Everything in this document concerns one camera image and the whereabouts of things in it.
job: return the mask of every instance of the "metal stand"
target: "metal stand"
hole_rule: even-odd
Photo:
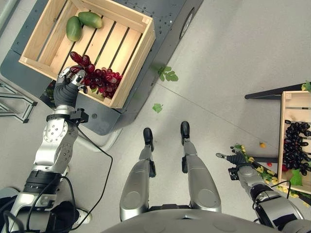
[[[4,88],[7,91],[6,93],[0,92],[0,117],[16,117],[22,123],[27,123],[29,121],[29,115],[33,107],[37,105],[37,102],[20,94],[15,89],[5,83],[0,82],[0,87]],[[23,113],[18,113],[13,108],[2,102],[1,99],[23,101],[26,104],[26,108]]]
[[[272,89],[268,91],[261,91],[257,93],[252,93],[245,95],[245,99],[260,99],[260,100],[280,100],[283,91],[301,91],[301,84],[285,86],[277,89]]]

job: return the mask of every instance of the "metal frame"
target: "metal frame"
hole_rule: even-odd
[[[17,120],[22,123],[27,123],[29,121],[29,115],[33,109],[37,105],[37,102],[31,100],[30,98],[20,94],[11,86],[0,82],[0,87],[6,89],[10,93],[2,93],[0,92],[0,100],[2,99],[18,99],[26,103],[26,109],[22,114],[18,114],[8,105],[0,101],[0,117],[16,117]]]

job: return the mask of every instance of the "wooden crate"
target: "wooden crate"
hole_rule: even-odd
[[[281,128],[280,128],[280,148],[278,157],[278,181],[290,180],[293,176],[291,170],[282,171],[283,163],[283,146],[285,131],[288,127],[285,120],[291,122],[307,122],[311,124],[311,93],[308,91],[284,91],[282,94],[281,103]],[[304,134],[299,136],[304,137],[304,141],[308,142],[307,147],[303,147],[303,151],[311,153],[311,137],[306,138]],[[311,172],[308,171],[306,176],[302,176],[303,186],[292,185],[291,189],[300,192],[311,194]],[[283,183],[281,186],[288,187],[288,184]]]
[[[69,41],[67,20],[89,10],[103,16],[103,27],[84,26],[81,39]],[[122,108],[154,40],[151,17],[111,0],[49,0],[19,62],[56,80],[61,70],[76,65],[69,57],[71,51],[87,54],[93,63],[97,60],[96,68],[110,67],[123,74],[112,99],[91,91],[87,96]]]

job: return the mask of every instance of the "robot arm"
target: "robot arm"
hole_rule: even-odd
[[[61,72],[54,89],[56,110],[47,116],[47,126],[43,130],[43,140],[35,155],[35,161],[26,180],[24,189],[20,192],[11,209],[11,213],[20,219],[25,219],[29,207],[34,203],[35,210],[45,210],[53,207],[56,200],[56,190],[62,174],[72,157],[73,143],[78,136],[77,123],[88,121],[88,115],[83,109],[75,111],[79,89],[84,87],[85,71],[76,74],[70,72],[70,67]],[[42,223],[41,230],[45,231],[49,214],[36,215],[30,219],[30,229],[37,223]],[[10,231],[17,230],[9,220]]]
[[[254,202],[253,208],[262,225],[275,228],[279,231],[293,233],[310,232],[310,221],[303,220],[297,207],[288,199],[263,182],[254,167],[245,162],[244,155],[235,151],[236,155],[226,156],[217,153],[219,158],[226,159],[236,165],[234,169],[241,186]]]

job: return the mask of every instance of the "red grapes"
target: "red grapes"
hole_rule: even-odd
[[[97,89],[97,93],[101,93],[104,98],[113,98],[123,78],[120,73],[113,72],[111,68],[106,69],[105,67],[95,69],[87,55],[81,56],[76,52],[70,52],[70,57],[79,65],[70,68],[72,73],[76,74],[81,69],[86,71],[83,81],[85,86],[89,86],[92,91]]]

